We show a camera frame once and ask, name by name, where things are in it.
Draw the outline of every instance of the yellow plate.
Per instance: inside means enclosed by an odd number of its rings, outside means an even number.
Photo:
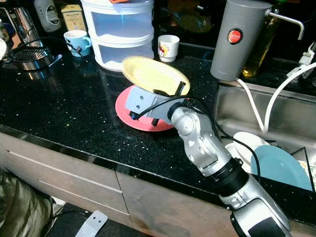
[[[186,84],[181,95],[188,94],[190,90],[190,82],[183,73],[150,58],[128,57],[123,60],[122,72],[130,82],[150,92],[155,89],[174,95],[181,81]]]

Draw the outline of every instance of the white cable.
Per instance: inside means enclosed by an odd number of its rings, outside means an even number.
[[[288,77],[274,92],[274,94],[272,95],[269,104],[267,106],[267,110],[266,110],[266,115],[265,115],[265,125],[264,125],[264,130],[263,132],[268,132],[269,129],[269,121],[270,121],[270,114],[271,114],[271,110],[273,107],[274,102],[276,101],[277,96],[280,94],[280,92],[286,87],[287,84],[289,84],[293,79],[295,79],[296,77],[298,77],[299,75],[303,74],[304,72],[308,71],[309,69],[312,69],[316,67],[316,63],[312,63],[308,66],[306,65],[302,65],[301,66],[301,70],[299,70],[298,72],[294,73],[293,75],[291,75],[290,77]]]
[[[261,131],[264,131],[263,122],[262,122],[262,120],[261,120],[261,118],[260,118],[259,112],[258,112],[258,110],[257,110],[256,104],[255,104],[255,102],[254,102],[254,100],[253,100],[253,98],[252,98],[252,95],[251,95],[251,92],[250,92],[248,86],[247,86],[241,79],[239,79],[239,78],[237,78],[236,81],[237,81],[237,82],[244,88],[244,90],[246,91],[247,96],[248,96],[249,101],[250,101],[250,104],[251,104],[251,107],[252,107],[252,110],[253,110],[253,112],[255,113],[255,116],[256,116],[257,121],[258,121],[258,123],[259,123],[260,129],[261,129]]]

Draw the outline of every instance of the white cup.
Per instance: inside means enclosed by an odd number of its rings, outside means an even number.
[[[163,62],[173,62],[178,54],[180,39],[173,35],[158,37],[158,54]]]

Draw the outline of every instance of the stainless steel sink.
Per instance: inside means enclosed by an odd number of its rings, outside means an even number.
[[[247,84],[264,119],[266,107],[275,89]],[[282,91],[273,106],[268,133],[262,133],[248,97],[237,82],[221,82],[215,106],[215,118],[234,135],[246,131],[276,144],[289,153],[306,147],[310,164],[316,164],[316,97]],[[306,160],[304,152],[294,156]]]

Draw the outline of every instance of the oil bottle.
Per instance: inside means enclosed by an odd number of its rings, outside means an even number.
[[[272,7],[272,12],[276,14],[282,13],[285,2],[286,0],[277,0],[277,3]],[[267,16],[258,39],[248,57],[245,66],[242,69],[242,74],[244,77],[252,78],[258,74],[259,68],[266,57],[280,21],[281,20],[278,18]]]

